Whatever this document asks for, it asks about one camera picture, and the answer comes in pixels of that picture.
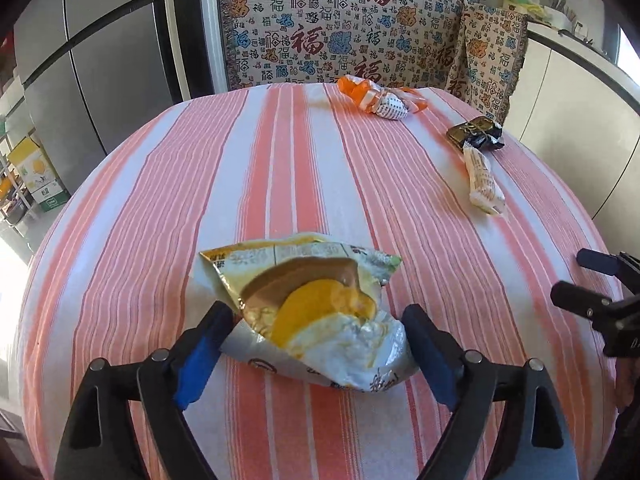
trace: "tablecloth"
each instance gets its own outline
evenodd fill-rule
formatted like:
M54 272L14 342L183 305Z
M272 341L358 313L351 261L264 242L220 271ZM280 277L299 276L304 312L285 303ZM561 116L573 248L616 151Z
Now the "tablecloth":
M30 443L52 478L66 416L91 359L142 360L195 326L215 298L200 250L315 231L400 254L383 307L423 305L463 348L494 362L542 359L566 414L583 478L615 416L612 363L589 323L552 306L569 280L620 298L575 263L605 251L564 183L507 136L490 155L507 213L468 199L446 130L478 112L423 89L404 121L361 113L331 84L277 84L178 104L140 128L75 193L38 251L18 355ZM142 453L163 478L142 410ZM469 478L482 478L491 414ZM413 479L448 413L420 374L388 392L335 390L223 357L186 419L222 479Z

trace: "screw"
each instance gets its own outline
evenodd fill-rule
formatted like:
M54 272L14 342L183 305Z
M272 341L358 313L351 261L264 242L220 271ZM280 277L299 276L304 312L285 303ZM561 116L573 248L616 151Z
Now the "screw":
M535 370L537 372L541 372L545 369L544 363L540 359L536 359L535 357L529 361L529 368Z
M478 350L469 350L465 353L465 359L474 364L482 362L482 354Z
M169 357L169 351L166 348L159 348L151 354L151 359L157 363L166 361Z
M91 364L89 364L89 368L91 368L91 370L93 370L94 372L99 372L104 368L105 364L107 364L106 359L98 357L97 359L91 361Z

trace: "cardboard box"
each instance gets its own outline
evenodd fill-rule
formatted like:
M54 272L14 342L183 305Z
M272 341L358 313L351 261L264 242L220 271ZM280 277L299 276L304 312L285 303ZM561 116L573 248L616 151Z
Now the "cardboard box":
M7 158L15 166L31 194L58 177L47 155L31 137L18 142Z

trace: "white cabinet door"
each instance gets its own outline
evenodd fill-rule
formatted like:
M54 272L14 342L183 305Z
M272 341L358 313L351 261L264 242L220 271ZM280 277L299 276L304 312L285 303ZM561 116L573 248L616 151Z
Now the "white cabinet door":
M522 142L572 189L590 216L613 190L640 136L640 117L578 64L552 52Z
M640 147L593 221L611 253L640 257Z
M518 84L509 98L509 113L503 126L516 139L520 139L536 104L551 49L529 40L524 65L520 70Z

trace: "food wrapper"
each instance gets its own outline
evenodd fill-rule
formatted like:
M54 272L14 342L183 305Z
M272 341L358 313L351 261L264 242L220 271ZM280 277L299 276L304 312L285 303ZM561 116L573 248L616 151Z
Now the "food wrapper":
M447 137L460 150L465 143L477 150L499 150L502 142L502 126L488 117L476 117L466 123L458 124L447 130Z
M469 143L464 145L463 153L469 173L471 203L489 215L504 213L504 193L491 173L489 160Z
M304 380L377 392L416 370L404 326L380 309L401 259L324 235L255 240L200 253L242 321L221 350Z
M412 88L382 88L369 79L353 75L338 79L338 88L360 110L385 119L401 120L428 106L427 100Z

